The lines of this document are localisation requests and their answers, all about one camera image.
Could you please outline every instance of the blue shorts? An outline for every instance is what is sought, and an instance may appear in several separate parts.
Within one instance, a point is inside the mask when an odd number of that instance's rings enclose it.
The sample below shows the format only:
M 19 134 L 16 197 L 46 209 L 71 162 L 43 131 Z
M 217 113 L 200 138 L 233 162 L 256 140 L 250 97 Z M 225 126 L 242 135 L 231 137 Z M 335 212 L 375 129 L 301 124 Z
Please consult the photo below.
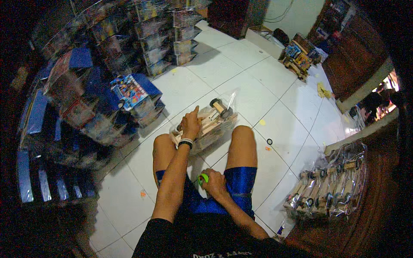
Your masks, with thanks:
M 158 186 L 161 184 L 164 173 L 165 170 L 156 172 Z M 253 219 L 251 191 L 254 186 L 256 173 L 257 168 L 253 167 L 230 168 L 224 172 L 227 179 L 226 187 L 228 193 L 234 202 Z M 186 175 L 185 179 L 183 201 L 179 212 L 228 214 L 213 198 L 202 198 L 188 175 Z

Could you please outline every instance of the knee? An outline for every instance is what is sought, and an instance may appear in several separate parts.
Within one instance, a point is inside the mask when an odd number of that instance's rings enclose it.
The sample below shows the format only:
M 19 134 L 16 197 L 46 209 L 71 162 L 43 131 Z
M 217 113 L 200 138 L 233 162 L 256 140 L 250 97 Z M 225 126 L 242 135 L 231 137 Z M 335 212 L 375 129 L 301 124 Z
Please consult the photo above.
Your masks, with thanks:
M 239 125 L 235 127 L 233 131 L 233 137 L 253 137 L 254 138 L 254 132 L 252 131 L 251 127 L 246 126 L 246 125 Z
M 154 140 L 154 146 L 156 145 L 162 146 L 162 145 L 170 144 L 170 143 L 171 143 L 171 139 L 169 138 L 169 134 L 167 133 L 156 136 Z

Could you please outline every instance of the crumpled yellow cloth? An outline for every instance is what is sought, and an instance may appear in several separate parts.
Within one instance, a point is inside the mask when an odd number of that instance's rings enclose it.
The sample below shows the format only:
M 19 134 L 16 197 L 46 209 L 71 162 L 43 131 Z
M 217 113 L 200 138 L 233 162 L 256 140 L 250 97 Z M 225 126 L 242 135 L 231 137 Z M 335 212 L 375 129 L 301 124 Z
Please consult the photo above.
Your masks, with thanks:
M 317 91 L 318 91 L 318 95 L 320 96 L 320 98 L 324 98 L 324 97 L 328 99 L 331 98 L 331 94 L 332 94 L 331 91 L 326 90 L 324 88 L 324 83 L 322 81 L 317 83 Z

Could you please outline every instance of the white bracelet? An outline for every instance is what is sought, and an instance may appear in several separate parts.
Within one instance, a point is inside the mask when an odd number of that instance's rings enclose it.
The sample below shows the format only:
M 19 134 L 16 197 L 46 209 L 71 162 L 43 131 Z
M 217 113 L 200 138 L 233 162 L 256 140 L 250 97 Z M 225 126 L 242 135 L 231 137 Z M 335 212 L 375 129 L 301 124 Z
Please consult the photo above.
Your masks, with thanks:
M 183 139 L 181 139 L 179 142 L 190 142 L 190 143 L 192 143 L 192 145 L 194 144 L 194 141 L 192 141 L 192 140 L 189 139 L 189 138 L 183 138 Z

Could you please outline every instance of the black bracelet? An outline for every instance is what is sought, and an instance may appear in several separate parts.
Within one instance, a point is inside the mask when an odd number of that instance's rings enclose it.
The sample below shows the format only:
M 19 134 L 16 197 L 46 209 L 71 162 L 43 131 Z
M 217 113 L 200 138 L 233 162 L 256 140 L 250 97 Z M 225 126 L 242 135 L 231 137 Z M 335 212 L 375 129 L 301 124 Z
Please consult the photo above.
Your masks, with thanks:
M 190 143 L 190 142 L 187 142 L 187 141 L 179 142 L 179 143 L 178 143 L 178 148 L 179 148 L 179 146 L 180 146 L 181 144 L 188 144 L 189 147 L 190 147 L 190 149 L 192 149 L 192 143 Z

